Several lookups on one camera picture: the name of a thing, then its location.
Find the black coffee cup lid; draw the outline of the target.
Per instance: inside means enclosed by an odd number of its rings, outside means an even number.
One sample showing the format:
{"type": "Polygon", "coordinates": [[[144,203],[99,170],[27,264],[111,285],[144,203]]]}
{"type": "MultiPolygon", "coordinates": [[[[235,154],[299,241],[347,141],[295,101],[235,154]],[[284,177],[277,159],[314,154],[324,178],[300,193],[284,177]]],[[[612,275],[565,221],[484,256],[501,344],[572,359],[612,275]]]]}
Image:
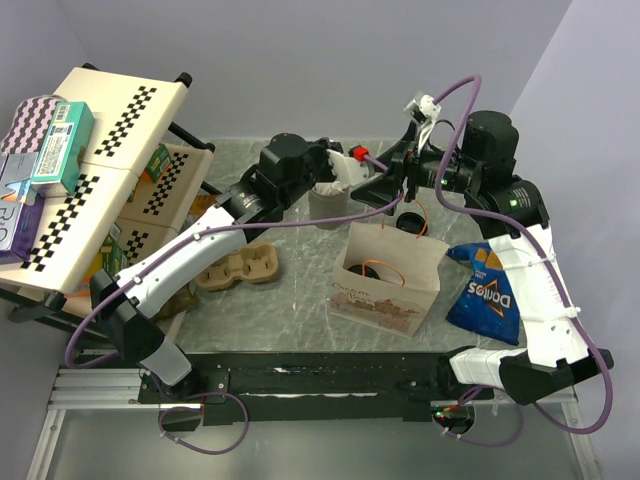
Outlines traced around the black coffee cup lid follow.
{"type": "Polygon", "coordinates": [[[375,280],[380,280],[381,277],[378,272],[369,265],[364,264],[354,264],[347,268],[347,270],[351,273],[354,273],[359,276],[363,276],[366,278],[371,278],[375,280]]]}

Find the cardboard cup carrier tray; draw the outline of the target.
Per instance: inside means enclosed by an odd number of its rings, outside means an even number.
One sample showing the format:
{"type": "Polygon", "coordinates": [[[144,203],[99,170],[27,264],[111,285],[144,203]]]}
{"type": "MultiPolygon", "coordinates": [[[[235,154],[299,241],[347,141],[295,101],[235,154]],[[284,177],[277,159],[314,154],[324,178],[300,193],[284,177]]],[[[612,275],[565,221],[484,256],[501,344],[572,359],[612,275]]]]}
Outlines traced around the cardboard cup carrier tray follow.
{"type": "Polygon", "coordinates": [[[224,290],[236,282],[250,284],[273,280],[279,271],[279,260],[273,244],[259,242],[240,248],[217,260],[194,278],[205,291],[224,290]]]}

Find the brown paper takeout bag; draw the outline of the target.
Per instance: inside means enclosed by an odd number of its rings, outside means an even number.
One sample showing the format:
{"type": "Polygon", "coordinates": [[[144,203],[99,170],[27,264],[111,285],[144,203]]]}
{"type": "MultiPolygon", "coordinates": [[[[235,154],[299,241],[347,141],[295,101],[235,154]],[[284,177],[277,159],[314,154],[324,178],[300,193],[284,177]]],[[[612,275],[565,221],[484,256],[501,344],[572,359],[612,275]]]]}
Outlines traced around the brown paper takeout bag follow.
{"type": "Polygon", "coordinates": [[[380,223],[353,222],[333,267],[328,310],[338,317],[411,338],[441,287],[439,265],[449,245],[380,223]],[[347,270],[373,267],[380,280],[347,270]]]}

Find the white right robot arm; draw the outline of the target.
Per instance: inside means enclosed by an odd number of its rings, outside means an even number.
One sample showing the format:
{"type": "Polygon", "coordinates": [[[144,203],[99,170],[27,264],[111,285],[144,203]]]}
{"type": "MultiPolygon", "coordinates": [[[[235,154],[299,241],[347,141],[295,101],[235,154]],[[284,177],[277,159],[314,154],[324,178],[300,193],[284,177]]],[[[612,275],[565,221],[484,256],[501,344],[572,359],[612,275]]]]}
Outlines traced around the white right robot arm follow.
{"type": "Polygon", "coordinates": [[[605,385],[605,406],[613,404],[611,353],[599,349],[584,330],[560,273],[547,209],[539,189],[516,175],[518,130],[508,115],[476,111],[455,139],[452,157],[426,146],[439,124],[416,113],[406,133],[380,158],[381,175],[355,190],[353,199],[380,207],[404,187],[408,199],[419,188],[441,197],[460,193],[467,214],[480,227],[501,262],[524,324],[527,345],[519,350],[467,347],[452,352],[437,373],[438,390],[459,398],[471,385],[500,388],[520,405],[596,375],[605,385]]]}

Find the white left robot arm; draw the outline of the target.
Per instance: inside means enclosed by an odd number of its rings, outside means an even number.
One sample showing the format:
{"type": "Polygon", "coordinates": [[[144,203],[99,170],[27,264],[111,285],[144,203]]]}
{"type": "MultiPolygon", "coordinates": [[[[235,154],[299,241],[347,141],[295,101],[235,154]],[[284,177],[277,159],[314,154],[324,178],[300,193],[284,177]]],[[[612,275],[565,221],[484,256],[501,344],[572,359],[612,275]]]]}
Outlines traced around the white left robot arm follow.
{"type": "Polygon", "coordinates": [[[192,364],[151,317],[207,266],[280,225],[285,210],[317,183],[347,184],[356,171],[356,161],[327,139],[276,135],[257,163],[191,227],[117,276],[99,271],[91,278],[98,325],[123,359],[141,364],[162,381],[172,400],[191,399],[198,387],[192,364]]]}

